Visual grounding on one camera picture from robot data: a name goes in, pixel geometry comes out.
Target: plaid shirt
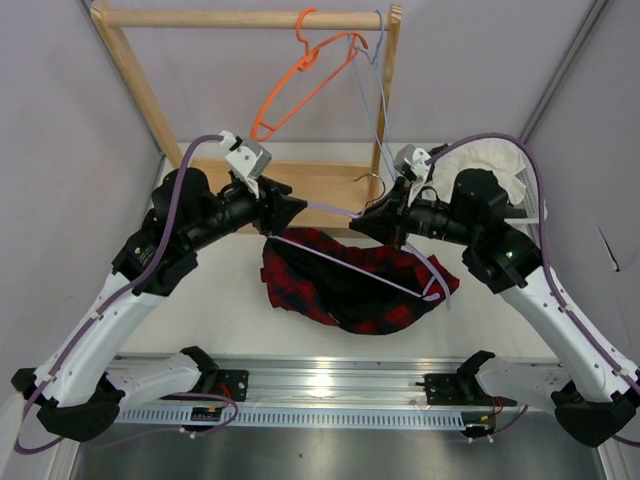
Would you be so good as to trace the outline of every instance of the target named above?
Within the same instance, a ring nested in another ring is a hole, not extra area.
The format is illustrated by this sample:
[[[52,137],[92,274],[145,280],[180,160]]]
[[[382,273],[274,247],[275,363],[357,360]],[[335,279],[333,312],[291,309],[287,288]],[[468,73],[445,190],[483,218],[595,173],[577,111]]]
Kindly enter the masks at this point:
[[[328,254],[334,258],[345,261],[368,272],[380,271],[398,272],[396,278],[390,278],[394,283],[402,284],[402,271],[406,272],[410,267],[420,282],[420,292],[429,283],[432,277],[429,269],[414,255],[394,250],[389,247],[375,247],[361,249],[358,247],[345,247],[330,236],[312,228],[292,228],[282,233],[282,237],[311,247]],[[352,333],[362,335],[387,335],[407,328],[425,313],[433,310],[444,301],[444,291],[439,282],[431,284],[427,295],[439,293],[436,301],[425,301],[416,298],[390,310],[378,318],[368,321],[344,325],[337,322],[323,307],[321,299],[314,284],[299,276],[273,248],[273,242],[277,239],[267,239],[262,258],[264,268],[260,275],[262,281],[267,284],[267,292],[271,305],[285,310],[299,312],[324,325],[338,326]],[[449,286],[451,293],[460,285],[460,280],[451,275],[440,265],[435,256],[429,257],[429,261],[440,272]]]

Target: white wall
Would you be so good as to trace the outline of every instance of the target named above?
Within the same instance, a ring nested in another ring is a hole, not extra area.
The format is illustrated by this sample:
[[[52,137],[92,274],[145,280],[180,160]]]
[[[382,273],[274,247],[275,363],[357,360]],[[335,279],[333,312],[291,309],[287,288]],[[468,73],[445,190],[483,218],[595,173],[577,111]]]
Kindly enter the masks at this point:
[[[404,0],[390,106],[395,141],[451,141],[479,131],[517,134],[592,0]],[[323,0],[324,10],[389,9],[389,0]],[[114,6],[302,10],[308,0],[113,0]],[[307,32],[312,43],[335,32]],[[300,58],[293,31],[127,29],[182,140],[222,128],[248,132],[276,82]],[[375,33],[366,37],[375,44]],[[274,104],[277,121],[343,61],[323,52]],[[371,102],[377,83],[361,64]],[[336,77],[274,141],[367,141],[371,130],[351,69]]]
[[[2,403],[94,299],[159,155],[74,0],[3,2],[0,65]],[[12,458],[3,478],[42,478],[46,459]]]
[[[548,190],[554,264],[573,298],[640,363],[640,3],[610,2],[531,141]],[[602,235],[620,267],[614,272]],[[625,429],[640,440],[640,418]],[[627,449],[632,478],[640,452]]]

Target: plastic hanger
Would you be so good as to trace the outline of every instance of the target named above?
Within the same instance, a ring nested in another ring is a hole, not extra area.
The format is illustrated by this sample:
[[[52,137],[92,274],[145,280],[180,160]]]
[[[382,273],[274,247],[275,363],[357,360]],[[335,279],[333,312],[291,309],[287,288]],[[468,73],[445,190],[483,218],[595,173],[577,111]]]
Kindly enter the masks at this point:
[[[269,94],[267,99],[265,100],[262,108],[258,112],[256,119],[253,123],[253,127],[251,127],[251,138],[258,142],[264,142],[268,140],[271,135],[273,135],[282,125],[284,125],[293,115],[296,114],[298,110],[300,110],[309,100],[311,100],[320,90],[322,90],[327,83],[329,83],[333,78],[338,75],[351,61],[360,53],[362,50],[358,47],[358,41],[362,45],[364,49],[368,49],[369,46],[367,44],[367,40],[360,35],[360,33],[355,31],[347,31],[341,32],[329,37],[323,42],[319,43],[313,48],[309,46],[309,40],[302,36],[301,28],[302,21],[304,17],[306,17],[309,13],[315,12],[316,8],[309,7],[305,8],[298,17],[298,21],[296,22],[296,38],[299,42],[304,44],[304,55],[296,62],[296,64],[291,67],[291,69],[282,77],[282,79],[275,86],[273,91]],[[289,113],[287,113],[282,120],[280,120],[275,125],[266,123],[263,119],[265,114],[269,111],[269,107],[276,99],[282,88],[291,80],[291,78],[295,75],[296,72],[307,72],[309,69],[316,63],[318,60],[318,56],[320,55],[320,51],[326,47],[327,45],[335,42],[336,40],[351,36],[349,50],[347,51],[347,58],[342,64],[331,74],[329,75],[320,85],[314,88],[309,95],[307,95],[298,105],[296,105]],[[267,133],[259,136],[260,128],[263,127],[267,129]]]

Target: metal hanger hook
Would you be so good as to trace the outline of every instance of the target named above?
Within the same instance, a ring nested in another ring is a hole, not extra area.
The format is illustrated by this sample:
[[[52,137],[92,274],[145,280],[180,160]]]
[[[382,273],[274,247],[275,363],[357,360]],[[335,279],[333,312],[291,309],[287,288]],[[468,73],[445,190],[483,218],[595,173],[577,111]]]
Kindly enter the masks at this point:
[[[373,172],[367,172],[364,175],[360,175],[358,178],[354,178],[351,181],[355,183],[355,182],[358,182],[358,181],[362,180],[364,177],[373,177],[376,180],[378,180],[380,182],[380,184],[382,185],[382,193],[380,195],[378,195],[377,198],[369,200],[369,201],[367,201],[367,203],[364,204],[364,207],[367,208],[370,203],[375,203],[378,200],[380,200],[382,197],[385,196],[385,194],[387,193],[387,184],[384,183],[384,180],[380,177],[380,175],[378,175],[376,173],[373,173]]]

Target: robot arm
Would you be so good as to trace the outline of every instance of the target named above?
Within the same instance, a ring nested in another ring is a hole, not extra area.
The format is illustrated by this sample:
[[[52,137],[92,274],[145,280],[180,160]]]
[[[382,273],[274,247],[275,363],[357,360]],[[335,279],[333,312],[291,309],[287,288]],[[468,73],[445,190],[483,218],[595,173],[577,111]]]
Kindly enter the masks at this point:
[[[14,387],[27,399],[44,385],[36,403],[38,418],[49,432],[87,441],[111,425],[121,410],[213,387],[217,367],[197,347],[130,370],[110,372],[107,365],[140,322],[197,267],[198,250],[248,224],[262,234],[277,233],[306,207],[306,202],[288,196],[290,187],[261,176],[271,156],[259,144],[229,132],[223,132],[220,143],[228,151],[231,183],[214,195],[202,171],[186,170],[166,250],[151,274],[104,308],[106,299],[140,278],[159,249],[177,171],[154,190],[153,209],[142,228],[118,253],[98,298],[65,343],[37,369],[14,375]],[[51,376],[60,358],[64,361]]]
[[[411,201],[414,178],[401,173],[405,176],[398,177],[393,190],[352,220],[350,228],[395,248],[404,245],[409,234],[465,245],[462,260],[469,272],[529,321],[566,372],[549,376],[478,352],[458,370],[460,389],[468,396],[512,398],[555,414],[569,434],[592,447],[622,429],[640,406],[638,366],[587,319],[553,270],[550,274],[568,306],[563,308],[550,293],[540,250],[504,221],[507,195],[495,176],[485,170],[460,172],[447,204],[419,195]],[[581,319],[581,328],[567,309]],[[603,350],[620,371],[609,366]]]

